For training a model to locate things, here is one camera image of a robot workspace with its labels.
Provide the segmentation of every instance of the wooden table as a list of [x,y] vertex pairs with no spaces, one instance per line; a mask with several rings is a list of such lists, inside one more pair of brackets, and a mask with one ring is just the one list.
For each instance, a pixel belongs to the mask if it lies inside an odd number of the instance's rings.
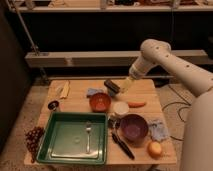
[[[48,121],[50,111],[47,105],[50,101],[58,100],[60,102],[60,110],[63,112],[91,112],[89,99],[86,98],[87,89],[99,88],[106,91],[106,87],[103,85],[104,80],[70,80],[68,98],[59,99],[60,89],[63,88],[66,81],[67,80],[52,81],[38,120],[39,126],[45,127]],[[113,80],[113,82],[118,85],[122,84],[122,80]],[[148,123],[154,119],[161,119],[167,128],[165,117],[161,110],[161,105],[152,80],[145,79],[135,81],[126,93],[118,94],[116,98],[112,100],[108,115],[113,114],[112,106],[116,101],[147,102],[144,107],[131,108],[129,112],[143,116]],[[146,150],[147,144],[150,142],[149,135],[144,139],[143,143],[138,146],[134,146],[127,142],[135,155],[135,160],[131,160],[124,154],[118,145],[113,142],[110,130],[108,132],[107,165],[135,166],[147,164],[175,164],[177,162],[176,153],[170,138],[161,143],[163,155],[157,160],[151,158]],[[31,157],[28,152],[24,163],[26,165],[32,165]]]

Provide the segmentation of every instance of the grapes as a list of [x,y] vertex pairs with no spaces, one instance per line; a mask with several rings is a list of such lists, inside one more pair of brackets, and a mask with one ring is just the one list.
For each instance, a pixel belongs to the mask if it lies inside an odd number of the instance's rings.
[[34,127],[32,130],[25,134],[26,146],[28,151],[31,153],[31,162],[34,163],[38,152],[38,143],[41,136],[44,134],[43,127]]

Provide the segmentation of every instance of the black object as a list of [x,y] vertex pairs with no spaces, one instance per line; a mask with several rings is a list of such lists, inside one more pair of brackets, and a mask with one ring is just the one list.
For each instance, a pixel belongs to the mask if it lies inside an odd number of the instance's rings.
[[213,37],[208,37],[207,42],[205,43],[205,51],[208,56],[213,59]]
[[112,132],[112,138],[116,144],[120,146],[120,148],[129,156],[131,159],[135,159],[135,156],[130,151],[129,147],[123,142],[116,133]]
[[[50,2],[51,1],[34,1],[35,6],[43,6],[43,7],[47,7]],[[25,6],[26,6],[26,4],[25,4],[25,2],[23,2],[21,4],[21,7],[25,7]]]
[[108,92],[110,92],[111,96],[118,94],[120,91],[120,87],[113,83],[110,79],[106,79],[104,81],[104,85],[107,87]]
[[165,78],[154,78],[153,81],[154,81],[155,87],[163,87],[169,84],[169,79],[165,79]]
[[135,0],[115,0],[115,5],[134,5]]
[[120,119],[111,115],[108,119],[108,127],[113,129],[112,138],[114,142],[120,146],[120,148],[129,156],[129,158],[134,160],[135,156],[130,151],[129,147],[125,144],[125,142],[123,142],[117,134],[117,129],[119,128],[119,126],[120,126]]
[[48,109],[51,111],[56,111],[58,107],[59,107],[59,102],[57,100],[51,101],[48,104]]

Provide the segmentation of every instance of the cloth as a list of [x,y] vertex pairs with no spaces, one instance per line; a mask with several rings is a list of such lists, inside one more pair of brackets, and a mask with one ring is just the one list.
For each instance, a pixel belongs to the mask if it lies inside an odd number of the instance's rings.
[[168,130],[161,120],[155,119],[149,123],[149,130],[152,140],[161,142],[169,137]]
[[104,91],[102,89],[94,89],[94,88],[88,88],[87,90],[87,98],[91,97],[92,95],[96,93],[103,93]]

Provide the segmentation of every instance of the utensil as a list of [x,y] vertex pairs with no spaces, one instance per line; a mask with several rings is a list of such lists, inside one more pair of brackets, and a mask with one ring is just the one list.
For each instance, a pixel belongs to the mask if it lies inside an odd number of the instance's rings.
[[87,147],[86,147],[86,153],[90,153],[90,132],[91,132],[91,122],[86,122],[86,132],[87,132]]
[[120,137],[118,136],[118,133],[117,133],[117,129],[119,127],[118,121],[119,120],[117,120],[115,117],[111,117],[108,120],[109,126],[113,129],[112,132],[111,132],[112,138],[113,138],[114,142],[116,144],[118,144],[119,147],[127,154],[127,156],[129,158],[131,158],[132,160],[134,160],[135,156],[133,155],[133,153],[131,152],[129,147],[126,145],[126,143],[124,141],[122,141],[120,139]]

